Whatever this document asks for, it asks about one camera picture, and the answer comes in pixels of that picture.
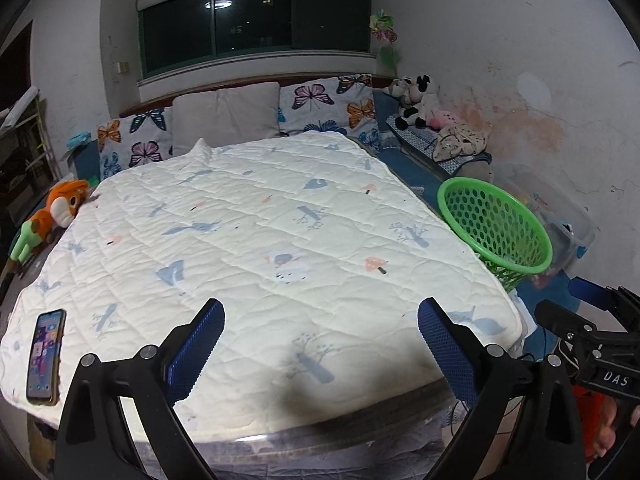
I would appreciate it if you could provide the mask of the person's right hand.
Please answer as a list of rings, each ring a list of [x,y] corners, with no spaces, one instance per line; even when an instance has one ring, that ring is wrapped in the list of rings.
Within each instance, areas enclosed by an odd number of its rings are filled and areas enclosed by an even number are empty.
[[[609,396],[593,393],[582,400],[578,412],[587,463],[605,456],[613,447],[616,440],[614,422],[617,411],[615,400]]]

